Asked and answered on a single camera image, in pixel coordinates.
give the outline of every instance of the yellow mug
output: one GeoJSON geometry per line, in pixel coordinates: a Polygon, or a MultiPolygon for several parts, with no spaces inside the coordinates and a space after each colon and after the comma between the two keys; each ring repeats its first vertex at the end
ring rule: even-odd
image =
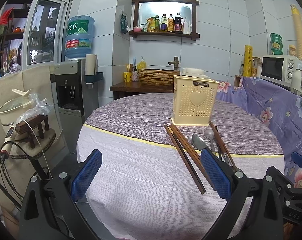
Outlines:
{"type": "Polygon", "coordinates": [[[132,81],[132,72],[124,72],[124,82],[131,82],[132,81]]]}

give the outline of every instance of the yellow stripe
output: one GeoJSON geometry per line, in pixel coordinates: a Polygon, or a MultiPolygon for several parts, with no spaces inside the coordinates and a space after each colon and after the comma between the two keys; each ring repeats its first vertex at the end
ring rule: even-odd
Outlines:
{"type": "MultiPolygon", "coordinates": [[[[125,138],[128,140],[132,140],[132,141],[136,141],[136,142],[141,142],[141,143],[146,143],[149,145],[154,145],[154,146],[159,146],[162,148],[171,148],[171,149],[176,149],[174,146],[169,145],[169,144],[160,144],[160,143],[155,143],[155,142],[150,142],[150,141],[146,141],[143,139],[139,139],[139,138],[135,138],[135,137],[130,137],[130,136],[126,136],[126,135],[122,135],[119,133],[114,133],[114,132],[110,132],[110,131],[106,131],[106,130],[102,130],[100,128],[88,125],[88,124],[84,124],[83,126],[88,127],[90,129],[93,130],[97,130],[103,133],[107,133],[107,134],[111,134],[111,135],[115,135],[121,138],[125,138]]],[[[232,157],[242,157],[242,158],[283,158],[283,155],[242,155],[242,154],[231,154],[232,157]]]]}

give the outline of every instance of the floral tablecloth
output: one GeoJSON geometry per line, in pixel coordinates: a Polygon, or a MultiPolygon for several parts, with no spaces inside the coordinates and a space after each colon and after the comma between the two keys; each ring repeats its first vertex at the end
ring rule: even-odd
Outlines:
{"type": "Polygon", "coordinates": [[[302,98],[253,77],[242,78],[238,88],[220,82],[216,98],[241,107],[274,133],[284,153],[284,174],[302,188],[302,169],[291,161],[292,152],[302,155],[302,98]]]}

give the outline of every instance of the tablecloth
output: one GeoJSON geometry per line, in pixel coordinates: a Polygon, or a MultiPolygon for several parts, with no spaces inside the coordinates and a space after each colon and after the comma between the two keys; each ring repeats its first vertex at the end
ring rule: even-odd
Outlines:
{"type": "Polygon", "coordinates": [[[302,155],[302,97],[266,80],[244,77],[238,88],[220,82],[217,98],[241,107],[275,134],[284,153],[284,174],[302,188],[302,169],[291,161],[292,152],[302,155]]]}
{"type": "MultiPolygon", "coordinates": [[[[167,135],[163,126],[171,123],[172,105],[173,94],[166,93],[121,98],[95,110],[82,127],[78,160],[95,148],[103,155],[87,199],[115,237],[202,239],[226,204],[191,160],[207,190],[200,194],[167,135]]],[[[272,165],[283,172],[281,147],[257,118],[216,100],[211,120],[248,177],[262,179],[272,165]]],[[[204,138],[206,129],[210,127],[180,127],[189,141],[193,133],[204,138]]],[[[239,232],[250,203],[248,198],[231,236],[239,232]]]]}

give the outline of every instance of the spoon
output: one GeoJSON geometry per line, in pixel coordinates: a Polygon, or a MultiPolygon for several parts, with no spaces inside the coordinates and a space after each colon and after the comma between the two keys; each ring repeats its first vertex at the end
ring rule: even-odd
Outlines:
{"type": "Polygon", "coordinates": [[[207,147],[207,144],[205,143],[205,141],[197,134],[192,135],[192,143],[193,143],[194,147],[199,151],[202,151],[204,148],[207,147]]]}
{"type": "Polygon", "coordinates": [[[214,132],[211,129],[207,129],[204,131],[204,136],[210,140],[211,151],[215,154],[215,149],[214,149],[214,145],[213,145],[214,132]]]}

